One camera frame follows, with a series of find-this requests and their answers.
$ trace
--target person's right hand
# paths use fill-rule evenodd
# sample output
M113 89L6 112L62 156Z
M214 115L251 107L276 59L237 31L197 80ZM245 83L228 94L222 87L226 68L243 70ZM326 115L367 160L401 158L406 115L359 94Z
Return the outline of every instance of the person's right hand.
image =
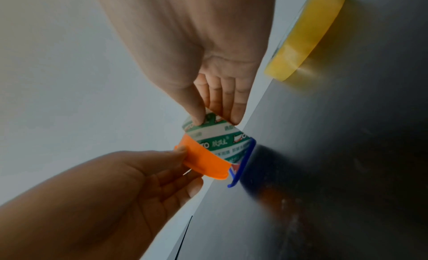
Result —
M100 0L147 77L201 124L238 124L268 45L275 0Z

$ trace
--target person's left hand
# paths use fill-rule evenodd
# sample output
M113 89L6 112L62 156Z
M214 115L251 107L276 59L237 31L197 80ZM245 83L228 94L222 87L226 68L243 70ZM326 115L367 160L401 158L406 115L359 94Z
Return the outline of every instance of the person's left hand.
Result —
M0 259L139 259L202 188L186 155L112 153L32 188L0 207Z

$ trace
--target hand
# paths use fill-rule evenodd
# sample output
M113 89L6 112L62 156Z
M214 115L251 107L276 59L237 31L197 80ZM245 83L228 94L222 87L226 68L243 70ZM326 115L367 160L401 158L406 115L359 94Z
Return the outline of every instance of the hand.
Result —
M139 259L202 187L186 150L118 152L0 207L0 259Z
M148 79L195 124L205 106L238 124L265 54L275 0L100 0Z

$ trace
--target plain background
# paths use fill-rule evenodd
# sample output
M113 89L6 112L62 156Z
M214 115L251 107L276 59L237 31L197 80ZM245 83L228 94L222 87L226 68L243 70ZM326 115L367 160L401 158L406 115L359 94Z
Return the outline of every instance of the plain background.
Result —
M277 0L263 69L305 0ZM186 112L144 79L96 0L0 0L0 204L76 164L118 150L168 150ZM166 259L212 180L144 255Z

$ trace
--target finger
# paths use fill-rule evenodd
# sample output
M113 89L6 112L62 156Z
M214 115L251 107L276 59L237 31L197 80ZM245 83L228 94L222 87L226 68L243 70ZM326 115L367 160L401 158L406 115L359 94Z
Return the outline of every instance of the finger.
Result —
M205 103L193 83L185 88L162 88L172 99L177 101L191 116L195 125L205 120Z
M202 177L202 174L195 171L190 171L187 174L177 178L173 182L162 186L162 199L167 199L171 197L171 195L176 193L178 190L181 190L191 181L199 177Z
M253 82L254 77L237 78L235 80L235 100L233 101L232 114L230 116L232 124L239 124L244 117Z
M199 73L195 80L196 89L204 100L205 107L210 107L210 88L204 74Z
M210 87L210 110L222 116L223 99L222 99L222 82L219 77L209 74L205 75L208 86Z
M158 179L159 185L163 186L165 184L168 184L177 178L180 178L189 170L189 167L181 165L178 168L166 170L160 173L156 174L156 177Z
M163 201L167 218L174 216L179 209L195 196L202 188L204 181L202 178L192 180L186 187L174 193L171 197Z
M222 78L221 81L223 88L223 118L230 121L235 98L235 78Z
M122 161L139 170L144 175L151 175L167 169L180 167L186 156L186 148L181 147L174 151L163 152L123 152Z

